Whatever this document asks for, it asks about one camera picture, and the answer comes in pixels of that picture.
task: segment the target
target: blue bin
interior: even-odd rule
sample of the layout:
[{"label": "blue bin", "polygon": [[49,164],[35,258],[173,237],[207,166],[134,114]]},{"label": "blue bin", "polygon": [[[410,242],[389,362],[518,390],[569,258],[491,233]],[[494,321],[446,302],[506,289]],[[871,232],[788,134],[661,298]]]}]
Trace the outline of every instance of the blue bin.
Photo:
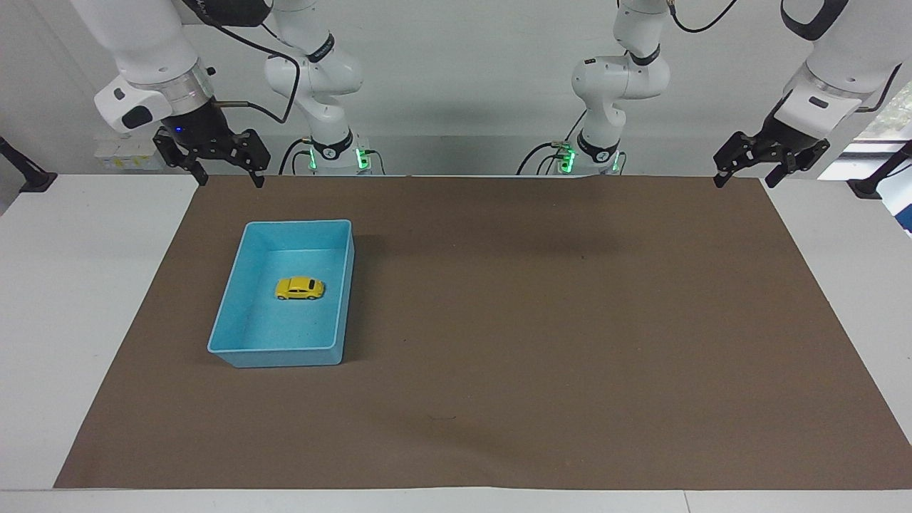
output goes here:
[{"label": "blue bin", "polygon": [[[354,261],[348,220],[247,225],[209,352],[239,368],[339,364]],[[322,280],[324,296],[277,299],[275,285],[293,276]]]}]

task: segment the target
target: brown table cover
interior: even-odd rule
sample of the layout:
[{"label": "brown table cover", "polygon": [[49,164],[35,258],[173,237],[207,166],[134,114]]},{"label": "brown table cover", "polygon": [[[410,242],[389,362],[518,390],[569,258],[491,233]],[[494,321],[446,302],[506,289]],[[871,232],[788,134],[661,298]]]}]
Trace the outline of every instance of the brown table cover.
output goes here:
[{"label": "brown table cover", "polygon": [[[244,225],[338,218],[343,364],[209,354]],[[912,447],[757,181],[213,177],[57,480],[466,486],[912,488]]]}]

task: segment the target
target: white robotic arm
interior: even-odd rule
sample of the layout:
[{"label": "white robotic arm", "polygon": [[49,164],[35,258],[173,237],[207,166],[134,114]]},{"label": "white robotic arm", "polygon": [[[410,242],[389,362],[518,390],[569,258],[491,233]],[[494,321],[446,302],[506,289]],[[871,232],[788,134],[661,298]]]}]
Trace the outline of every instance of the white robotic arm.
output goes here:
[{"label": "white robotic arm", "polygon": [[[362,143],[333,97],[361,89],[361,66],[336,46],[336,39],[316,12],[316,4],[316,0],[275,0],[273,16],[282,41],[303,52],[298,62],[302,77],[295,104],[310,126],[314,146],[311,167],[317,173],[357,174],[367,165]],[[293,63],[269,58],[265,72],[275,92],[291,97],[296,72]]]},{"label": "white robotic arm", "polygon": [[620,144],[627,115],[615,102],[660,95],[670,78],[659,39],[668,19],[667,0],[621,0],[615,39],[624,56],[598,57],[576,66],[573,88],[586,104],[586,124],[575,141],[571,173],[603,173]]},{"label": "white robotic arm", "polygon": [[[269,151],[256,131],[235,134],[228,127],[208,71],[184,36],[171,0],[71,3],[117,63],[119,75],[95,97],[114,130],[126,133],[161,121],[164,126],[153,140],[169,166],[183,168],[205,185],[208,175],[199,160],[222,160],[245,169],[257,187],[263,186]],[[249,3],[243,14],[268,15],[265,4],[257,6]]]},{"label": "white robotic arm", "polygon": [[797,6],[783,1],[782,19],[795,34],[814,42],[814,52],[762,130],[753,137],[737,132],[716,153],[719,187],[737,171],[761,162],[779,164],[766,178],[771,187],[789,174],[811,169],[830,148],[826,138],[833,130],[912,57],[912,2],[824,0],[808,23],[789,14]]}]

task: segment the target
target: black clamp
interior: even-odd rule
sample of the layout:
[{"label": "black clamp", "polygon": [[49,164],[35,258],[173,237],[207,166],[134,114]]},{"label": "black clamp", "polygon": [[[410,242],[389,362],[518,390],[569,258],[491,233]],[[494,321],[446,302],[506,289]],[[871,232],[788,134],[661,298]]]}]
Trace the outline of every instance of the black clamp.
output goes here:
[{"label": "black clamp", "polygon": [[155,142],[161,158],[169,167],[182,168],[193,175],[200,186],[209,182],[209,174],[197,159],[226,161],[240,167],[250,174],[257,189],[262,189],[265,183],[263,171],[268,167],[271,157],[255,130],[247,130],[241,134],[232,134],[205,144],[194,145],[189,148],[190,152],[186,155],[181,152],[171,133],[165,127],[159,127],[152,141]]},{"label": "black clamp", "polygon": [[621,143],[618,141],[614,146],[599,148],[598,146],[590,144],[589,141],[583,137],[583,133],[580,132],[576,137],[576,144],[579,146],[580,151],[592,157],[592,162],[604,164],[611,160],[611,156],[617,152],[617,148]]},{"label": "black clamp", "polygon": [[633,63],[636,64],[637,66],[649,66],[662,53],[662,46],[659,45],[658,47],[656,47],[656,51],[652,52],[652,54],[650,54],[646,57],[637,57],[637,55],[634,54],[633,52],[629,52],[629,53],[630,53],[630,60],[632,60]]},{"label": "black clamp", "polygon": [[56,173],[49,173],[41,169],[41,166],[23,155],[2,137],[0,137],[0,155],[6,157],[26,178],[26,184],[19,189],[20,193],[43,193],[57,179]]},{"label": "black clamp", "polygon": [[766,139],[758,134],[750,137],[742,131],[736,132],[716,152],[713,160],[719,173],[713,181],[720,189],[725,186],[734,174],[746,167],[751,167],[761,162],[777,162],[779,165],[766,176],[766,184],[772,189],[786,176],[798,171],[808,171],[824,153],[830,149],[830,142],[826,139],[818,141],[814,146],[793,152],[779,142]]},{"label": "black clamp", "polygon": [[316,52],[306,56],[307,60],[309,60],[313,64],[316,64],[317,62],[320,62],[321,60],[326,58],[326,56],[329,55],[329,52],[333,51],[333,48],[335,48],[335,47],[336,47],[336,37],[333,36],[332,32],[330,32],[329,37],[326,38],[326,43],[323,43],[322,47],[317,48]]},{"label": "black clamp", "polygon": [[351,147],[353,142],[355,142],[355,134],[349,130],[348,135],[342,141],[339,141],[335,144],[321,144],[317,141],[314,141],[313,146],[314,150],[319,152],[324,159],[328,161],[336,161],[339,159],[339,157],[342,156],[342,153],[344,153],[345,150]]}]

